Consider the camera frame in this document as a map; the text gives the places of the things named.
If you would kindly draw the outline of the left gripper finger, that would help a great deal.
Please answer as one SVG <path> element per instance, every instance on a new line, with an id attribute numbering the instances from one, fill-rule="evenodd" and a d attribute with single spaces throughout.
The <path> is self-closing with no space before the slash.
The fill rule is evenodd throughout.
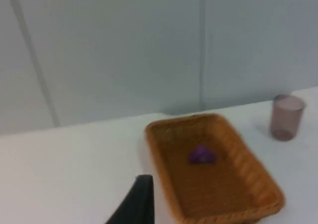
<path id="1" fill-rule="evenodd" d="M 136 177 L 130 191 L 107 224 L 154 224 L 154 181 L 148 174 Z"/>

